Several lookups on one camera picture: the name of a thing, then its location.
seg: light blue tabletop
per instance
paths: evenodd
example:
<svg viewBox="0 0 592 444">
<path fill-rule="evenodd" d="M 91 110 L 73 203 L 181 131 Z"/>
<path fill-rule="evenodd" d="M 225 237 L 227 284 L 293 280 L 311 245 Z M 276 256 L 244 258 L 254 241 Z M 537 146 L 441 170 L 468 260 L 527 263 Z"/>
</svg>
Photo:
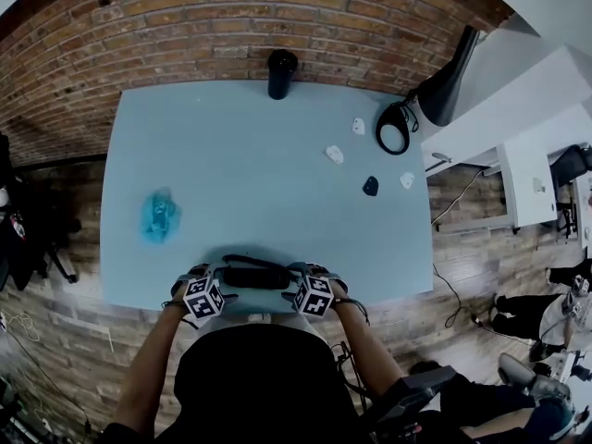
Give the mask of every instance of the light blue tabletop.
<svg viewBox="0 0 592 444">
<path fill-rule="evenodd" d="M 407 153 L 376 143 L 374 126 L 396 97 L 292 83 L 268 97 L 266 81 L 207 81 L 123 93 L 111 136 L 101 212 L 105 301 L 160 309 L 175 279 L 223 254 L 340 274 L 367 305 L 432 288 L 426 177 L 416 134 Z M 352 132 L 361 117 L 365 135 Z M 325 149 L 337 145 L 336 165 Z M 409 190 L 400 176 L 414 174 Z M 377 197 L 364 194 L 378 179 Z M 169 188 L 182 211 L 162 245 L 140 234 L 142 203 Z M 231 312 L 287 312 L 278 292 L 240 290 Z"/>
</svg>

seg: blue plastic bag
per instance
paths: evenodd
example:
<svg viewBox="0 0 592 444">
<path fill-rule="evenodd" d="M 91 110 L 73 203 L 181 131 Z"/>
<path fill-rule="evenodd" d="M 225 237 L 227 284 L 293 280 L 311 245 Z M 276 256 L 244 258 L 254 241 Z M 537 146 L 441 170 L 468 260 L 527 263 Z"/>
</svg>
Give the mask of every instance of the blue plastic bag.
<svg viewBox="0 0 592 444">
<path fill-rule="evenodd" d="M 171 200 L 170 190 L 149 195 L 142 206 L 141 235 L 149 243 L 164 243 L 178 228 L 181 211 Z"/>
</svg>

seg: lamp shade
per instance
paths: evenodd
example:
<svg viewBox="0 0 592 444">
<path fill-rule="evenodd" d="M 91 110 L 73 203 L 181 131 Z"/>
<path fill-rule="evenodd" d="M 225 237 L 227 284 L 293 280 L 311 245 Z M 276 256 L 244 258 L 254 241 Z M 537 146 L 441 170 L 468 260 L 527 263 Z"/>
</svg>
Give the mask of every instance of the lamp shade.
<svg viewBox="0 0 592 444">
<path fill-rule="evenodd" d="M 465 26 L 452 60 L 417 88 L 419 106 L 434 125 L 446 127 L 452 121 L 461 80 L 478 36 L 479 31 L 472 26 Z"/>
</svg>

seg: brick wall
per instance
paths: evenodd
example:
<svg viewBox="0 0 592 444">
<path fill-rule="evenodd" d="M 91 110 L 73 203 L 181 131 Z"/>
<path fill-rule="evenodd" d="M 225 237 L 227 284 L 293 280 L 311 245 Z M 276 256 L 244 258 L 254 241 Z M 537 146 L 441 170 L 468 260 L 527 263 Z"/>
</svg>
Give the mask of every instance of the brick wall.
<svg viewBox="0 0 592 444">
<path fill-rule="evenodd" d="M 0 18 L 0 130 L 15 166 L 105 153 L 121 91 L 266 79 L 274 48 L 296 79 L 405 94 L 500 0 L 19 0 Z"/>
</svg>

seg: black tumbler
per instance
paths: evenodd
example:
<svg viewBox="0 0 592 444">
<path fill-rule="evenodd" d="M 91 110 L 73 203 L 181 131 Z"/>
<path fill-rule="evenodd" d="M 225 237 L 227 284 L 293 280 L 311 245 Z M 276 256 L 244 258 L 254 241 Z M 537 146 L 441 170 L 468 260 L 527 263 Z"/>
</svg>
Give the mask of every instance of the black tumbler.
<svg viewBox="0 0 592 444">
<path fill-rule="evenodd" d="M 292 75 L 298 67 L 298 57 L 285 49 L 277 49 L 267 59 L 269 85 L 267 93 L 272 99 L 281 100 L 288 95 Z"/>
</svg>

